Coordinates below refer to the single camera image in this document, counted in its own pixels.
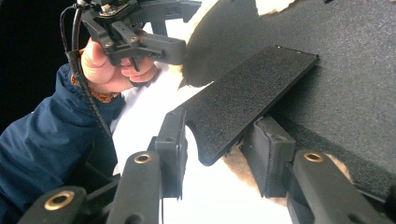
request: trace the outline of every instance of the blue jacket sleeve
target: blue jacket sleeve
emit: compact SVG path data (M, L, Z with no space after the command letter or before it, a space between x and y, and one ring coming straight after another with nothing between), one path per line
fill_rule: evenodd
M69 66L62 66L55 93L0 136L0 223L18 218L39 196L59 188L100 132L70 76ZM96 104L109 124L124 101L119 96Z

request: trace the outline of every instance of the black foam surface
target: black foam surface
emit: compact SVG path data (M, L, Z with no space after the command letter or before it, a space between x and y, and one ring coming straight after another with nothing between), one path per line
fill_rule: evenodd
M317 61L315 54L267 47L181 105L200 162L213 164Z
M297 0L259 17L254 0L222 0L192 34L184 75L205 85L270 45L320 55L270 112L297 148L333 154L358 188L386 197L396 185L395 11L389 0Z

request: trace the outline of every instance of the hand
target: hand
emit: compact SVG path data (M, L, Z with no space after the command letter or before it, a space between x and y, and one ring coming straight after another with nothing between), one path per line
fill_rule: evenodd
M89 40L81 56L82 70L88 79L88 86L99 93L125 91L133 87L132 82L150 81L157 73L157 67L149 58L139 62L136 72L129 59L113 66L99 43Z

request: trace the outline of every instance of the black plastic plate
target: black plastic plate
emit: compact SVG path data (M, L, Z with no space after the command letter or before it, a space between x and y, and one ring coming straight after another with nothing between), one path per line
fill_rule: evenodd
M200 162L212 165L317 62L316 54L268 47L181 105Z

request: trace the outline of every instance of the camera rig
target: camera rig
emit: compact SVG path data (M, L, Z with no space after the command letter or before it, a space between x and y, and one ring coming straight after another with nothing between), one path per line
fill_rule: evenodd
M81 19L92 39L101 44L113 65L130 58L138 70L137 61L147 56L152 60L182 64L186 42L167 36L165 21L188 21L200 3L192 1L97 1L89 4ZM150 22L153 34L141 32Z

